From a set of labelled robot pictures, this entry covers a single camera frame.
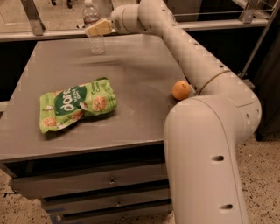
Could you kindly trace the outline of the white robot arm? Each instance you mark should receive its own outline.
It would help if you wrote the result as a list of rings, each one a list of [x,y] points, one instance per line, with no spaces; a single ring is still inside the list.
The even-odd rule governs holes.
[[[176,224],[249,224],[235,157],[262,116],[255,93],[176,22],[164,0],[115,8],[86,29],[160,37],[195,89],[165,120],[164,154]]]

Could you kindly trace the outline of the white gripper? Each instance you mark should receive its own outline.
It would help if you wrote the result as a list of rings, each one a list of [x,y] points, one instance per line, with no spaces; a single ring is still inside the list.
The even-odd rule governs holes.
[[[110,34],[113,28],[118,33],[125,33],[126,31],[123,25],[123,12],[123,6],[119,6],[113,9],[110,14],[111,22],[106,18],[98,20],[96,23],[91,24],[85,29],[86,35],[88,37],[104,36]]]

